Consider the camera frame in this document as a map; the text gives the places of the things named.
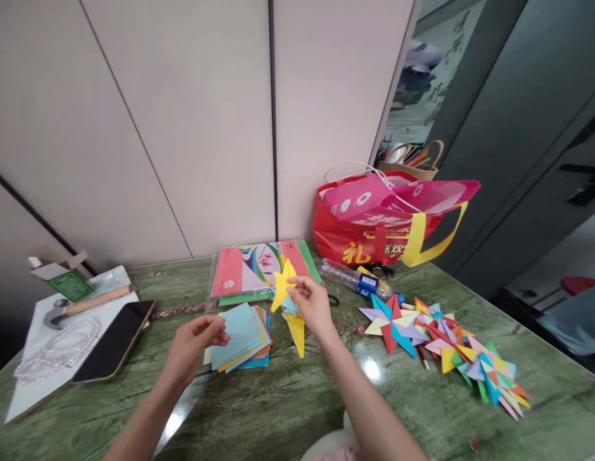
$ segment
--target green box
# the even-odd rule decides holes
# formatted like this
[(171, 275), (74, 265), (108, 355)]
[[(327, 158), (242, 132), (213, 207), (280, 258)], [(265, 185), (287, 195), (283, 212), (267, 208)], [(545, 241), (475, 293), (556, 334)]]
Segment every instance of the green box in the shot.
[(65, 261), (61, 261), (61, 257), (46, 245), (29, 250), (28, 254), (33, 265), (31, 273), (71, 302), (79, 301), (93, 293), (94, 288), (76, 269), (87, 258), (88, 254), (85, 251)]

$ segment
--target smartphone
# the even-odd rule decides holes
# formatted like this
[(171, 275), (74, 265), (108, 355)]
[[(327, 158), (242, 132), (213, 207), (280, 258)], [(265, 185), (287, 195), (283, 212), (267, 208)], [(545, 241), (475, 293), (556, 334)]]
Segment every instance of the smartphone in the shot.
[(84, 360), (72, 382), (79, 384), (116, 376), (144, 325), (148, 323), (154, 305), (154, 301), (125, 304)]

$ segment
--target red bag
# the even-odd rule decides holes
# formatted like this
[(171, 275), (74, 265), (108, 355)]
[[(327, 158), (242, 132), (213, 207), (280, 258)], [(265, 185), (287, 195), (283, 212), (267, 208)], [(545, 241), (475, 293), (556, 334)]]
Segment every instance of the red bag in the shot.
[[(409, 181), (417, 178), (402, 171), (383, 173), (385, 176), (401, 176)], [(357, 181), (365, 175), (341, 179), (317, 190), (315, 197), (315, 216), (312, 230), (315, 244), (323, 257), (330, 258), (347, 266), (359, 264), (383, 263), (392, 264), (401, 259), (409, 267), (425, 263), (442, 254), (454, 236), (464, 216), (468, 202), (459, 203), (452, 208), (435, 214), (406, 213), (406, 219), (398, 225), (362, 225), (339, 221), (323, 202), (322, 193), (338, 187), (346, 182)], [(460, 208), (455, 229), (442, 242), (421, 253), (424, 240), (442, 221), (449, 211)]]

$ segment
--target hand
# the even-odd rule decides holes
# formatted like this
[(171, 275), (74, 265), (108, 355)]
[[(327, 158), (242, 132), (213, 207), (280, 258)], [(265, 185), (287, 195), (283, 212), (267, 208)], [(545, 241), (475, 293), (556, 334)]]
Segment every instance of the hand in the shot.
[(223, 317), (204, 315), (185, 323), (176, 330), (161, 376), (170, 385), (185, 389), (195, 378), (204, 349), (226, 346), (229, 340)]
[(287, 282), (296, 283), (295, 288), (287, 288), (287, 292), (302, 316), (306, 326), (317, 339), (330, 333), (336, 333), (331, 320), (328, 291), (310, 277), (292, 277)]

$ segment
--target hammer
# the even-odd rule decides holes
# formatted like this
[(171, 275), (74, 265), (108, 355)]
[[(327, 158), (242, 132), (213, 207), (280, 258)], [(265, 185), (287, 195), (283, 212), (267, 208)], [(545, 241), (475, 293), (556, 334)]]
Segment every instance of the hammer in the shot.
[(54, 328), (55, 330), (61, 330), (61, 320), (74, 314), (84, 312), (87, 309), (91, 309), (92, 307), (96, 307), (109, 301), (113, 301), (117, 298), (120, 298), (121, 296), (128, 295), (133, 290), (133, 285), (124, 285), (120, 288), (108, 291), (103, 295), (99, 295), (95, 298), (90, 298), (85, 301), (77, 302), (76, 304), (72, 305), (67, 305), (69, 301), (67, 301), (66, 299), (59, 299), (54, 303), (53, 310), (51, 310), (45, 315), (44, 325), (46, 325), (46, 327)]

